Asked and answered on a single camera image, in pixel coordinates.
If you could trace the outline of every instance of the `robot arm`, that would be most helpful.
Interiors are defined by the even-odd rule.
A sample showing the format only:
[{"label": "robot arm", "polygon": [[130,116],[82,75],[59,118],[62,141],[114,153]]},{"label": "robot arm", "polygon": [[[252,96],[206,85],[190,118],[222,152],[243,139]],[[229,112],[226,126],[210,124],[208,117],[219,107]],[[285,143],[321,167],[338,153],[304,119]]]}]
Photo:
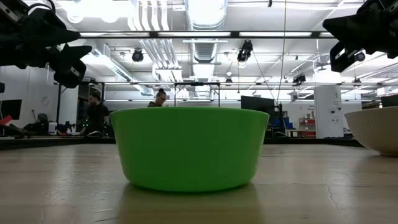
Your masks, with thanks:
[{"label": "robot arm", "polygon": [[67,30],[55,14],[52,0],[49,9],[28,6],[22,0],[0,0],[0,66],[15,65],[54,70],[54,79],[67,88],[75,88],[83,79],[86,65],[80,60],[91,52],[90,46],[70,47],[80,38]]},{"label": "robot arm", "polygon": [[398,0],[367,0],[355,15],[325,19],[323,27],[339,42],[330,51],[331,70],[342,72],[365,55],[398,56]]}]

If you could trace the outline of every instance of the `white bowl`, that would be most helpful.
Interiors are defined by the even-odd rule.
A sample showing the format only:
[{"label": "white bowl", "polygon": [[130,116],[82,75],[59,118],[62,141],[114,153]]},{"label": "white bowl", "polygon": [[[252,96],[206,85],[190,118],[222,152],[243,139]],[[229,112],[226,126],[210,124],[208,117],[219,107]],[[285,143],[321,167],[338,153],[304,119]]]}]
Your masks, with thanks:
[{"label": "white bowl", "polygon": [[345,114],[353,136],[383,156],[398,156],[398,106]]}]

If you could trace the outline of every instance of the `person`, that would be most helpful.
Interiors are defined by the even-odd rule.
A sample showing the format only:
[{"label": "person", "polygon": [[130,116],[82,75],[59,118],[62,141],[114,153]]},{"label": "person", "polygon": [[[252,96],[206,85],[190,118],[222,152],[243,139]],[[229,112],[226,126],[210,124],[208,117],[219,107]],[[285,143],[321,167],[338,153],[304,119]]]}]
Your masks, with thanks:
[{"label": "person", "polygon": [[155,102],[149,102],[148,107],[163,106],[164,102],[166,101],[166,97],[167,95],[164,89],[159,89],[159,92],[156,94]]},{"label": "person", "polygon": [[87,109],[88,126],[84,127],[80,134],[85,135],[93,131],[102,133],[104,123],[109,124],[109,110],[101,103],[101,95],[95,91],[88,98],[90,107]]}]

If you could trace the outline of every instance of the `table surface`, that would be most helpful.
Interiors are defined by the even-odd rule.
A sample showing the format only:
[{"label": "table surface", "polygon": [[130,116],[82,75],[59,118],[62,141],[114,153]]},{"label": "table surface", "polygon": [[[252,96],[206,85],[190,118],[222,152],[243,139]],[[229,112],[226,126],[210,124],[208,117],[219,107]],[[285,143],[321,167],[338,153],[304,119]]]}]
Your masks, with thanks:
[{"label": "table surface", "polygon": [[398,159],[357,147],[266,145],[251,184],[205,194],[129,184],[112,144],[0,151],[0,180],[0,223],[398,220]]}]

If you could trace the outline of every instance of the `green bowl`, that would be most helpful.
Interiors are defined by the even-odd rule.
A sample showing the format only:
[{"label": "green bowl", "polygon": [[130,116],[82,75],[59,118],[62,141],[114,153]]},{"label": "green bowl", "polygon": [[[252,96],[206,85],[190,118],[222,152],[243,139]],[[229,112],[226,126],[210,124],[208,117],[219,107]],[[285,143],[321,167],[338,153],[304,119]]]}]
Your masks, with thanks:
[{"label": "green bowl", "polygon": [[124,175],[155,190],[204,192],[250,182],[266,113],[231,108],[141,108],[111,113]]}]

